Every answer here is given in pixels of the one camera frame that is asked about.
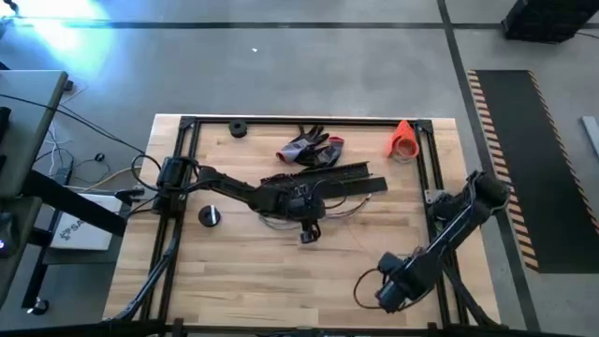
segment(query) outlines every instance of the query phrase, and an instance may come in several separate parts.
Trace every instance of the orange traffic cone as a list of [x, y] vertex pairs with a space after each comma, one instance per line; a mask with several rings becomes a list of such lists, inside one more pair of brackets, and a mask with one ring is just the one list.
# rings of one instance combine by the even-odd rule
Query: orange traffic cone
[[385, 155], [391, 157], [396, 154], [400, 158], [412, 159], [416, 158], [419, 153], [420, 148], [416, 143], [414, 129], [407, 121], [401, 121], [387, 143]]

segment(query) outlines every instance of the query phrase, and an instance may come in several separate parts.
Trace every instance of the wooden table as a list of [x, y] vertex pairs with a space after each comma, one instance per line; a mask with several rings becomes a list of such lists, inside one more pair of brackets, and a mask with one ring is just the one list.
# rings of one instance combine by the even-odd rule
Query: wooden table
[[[155, 116], [148, 155], [159, 162], [171, 155], [180, 118]], [[455, 121], [433, 119], [432, 123], [446, 189], [456, 193], [464, 186], [466, 171]], [[339, 165], [369, 161], [370, 172], [386, 177], [388, 191], [374, 195], [352, 217], [322, 221], [322, 237], [309, 245], [298, 243], [298, 230], [271, 229], [236, 200], [210, 191], [194, 193], [185, 214], [169, 321], [181, 317], [185, 325], [381, 329], [424, 328], [428, 322], [440, 322], [435, 293], [395, 315], [361, 309], [354, 303], [356, 280], [376, 267], [385, 251], [410, 254], [415, 247], [426, 246], [428, 234], [416, 163], [399, 164], [382, 155], [393, 128], [327, 126], [326, 131], [345, 139]], [[234, 139], [227, 125], [204, 124], [197, 160], [258, 185], [260, 178], [300, 170], [274, 155], [297, 133], [293, 125], [250, 125], [245, 138]], [[143, 163], [141, 178], [146, 182], [155, 182], [157, 173], [153, 164]], [[362, 198], [351, 197], [339, 211], [357, 205]], [[213, 228], [197, 220], [198, 211], [209, 204], [222, 214], [221, 223]], [[157, 222], [158, 217], [148, 213], [129, 221], [105, 317], [123, 310], [145, 281]], [[460, 247], [458, 259], [464, 283], [489, 316], [499, 320], [479, 230]], [[368, 276], [358, 296], [375, 304], [373, 293], [380, 284], [380, 274]], [[161, 289], [159, 283], [154, 292], [154, 317]], [[456, 319], [453, 298], [449, 306]]]

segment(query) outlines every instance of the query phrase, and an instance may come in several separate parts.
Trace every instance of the gray floor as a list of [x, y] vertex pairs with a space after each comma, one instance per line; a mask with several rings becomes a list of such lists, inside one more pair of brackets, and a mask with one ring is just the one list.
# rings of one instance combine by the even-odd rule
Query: gray floor
[[[453, 22], [498, 22], [514, 3], [446, 2]], [[434, 0], [107, 0], [98, 4], [81, 16], [152, 22], [441, 22]], [[595, 85], [599, 40], [579, 36], [548, 46], [505, 41], [493, 30], [458, 30], [456, 39], [466, 68], [535, 72], [579, 178], [599, 210], [599, 160], [578, 120], [583, 115], [599, 116]], [[0, 40], [0, 61], [15, 69], [65, 69], [82, 89], [66, 105], [139, 147], [146, 145], [156, 113], [452, 117], [458, 121], [468, 169], [479, 167], [442, 29], [14, 27]], [[113, 170], [129, 165], [132, 152], [126, 148], [60, 116], [55, 125], [59, 140], [73, 140], [66, 147], [79, 160], [102, 152]], [[39, 168], [48, 169], [49, 164], [42, 162]], [[77, 169], [76, 174], [93, 180], [101, 169], [90, 166]], [[131, 184], [122, 178], [107, 188]], [[523, 328], [495, 223], [485, 225], [484, 238], [502, 320]], [[100, 318], [113, 265], [51, 268], [42, 289], [51, 310], [41, 317], [26, 315], [20, 302], [35, 258], [35, 248], [28, 249], [0, 311], [0, 327], [43, 327]], [[527, 272], [527, 277], [543, 330], [596, 335], [599, 276]]]

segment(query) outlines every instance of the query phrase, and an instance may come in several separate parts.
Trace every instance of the black floor mat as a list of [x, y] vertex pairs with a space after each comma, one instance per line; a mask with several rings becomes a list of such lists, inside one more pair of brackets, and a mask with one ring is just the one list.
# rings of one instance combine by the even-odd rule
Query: black floor mat
[[527, 267], [599, 272], [599, 225], [529, 71], [470, 70], [468, 78]]

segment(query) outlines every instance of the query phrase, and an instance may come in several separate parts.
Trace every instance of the glove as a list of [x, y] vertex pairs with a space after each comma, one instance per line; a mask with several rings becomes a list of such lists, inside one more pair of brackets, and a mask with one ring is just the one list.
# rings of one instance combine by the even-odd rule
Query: glove
[[330, 168], [341, 156], [344, 140], [339, 137], [329, 138], [329, 146], [319, 149], [307, 149], [296, 158], [296, 163], [310, 169]]
[[302, 152], [313, 150], [317, 145], [329, 138], [329, 134], [322, 134], [323, 129], [324, 127], [322, 125], [315, 125], [308, 133], [305, 133], [303, 125], [300, 125], [299, 136], [289, 141], [289, 143], [277, 153], [277, 158], [283, 160], [287, 164], [293, 163]]

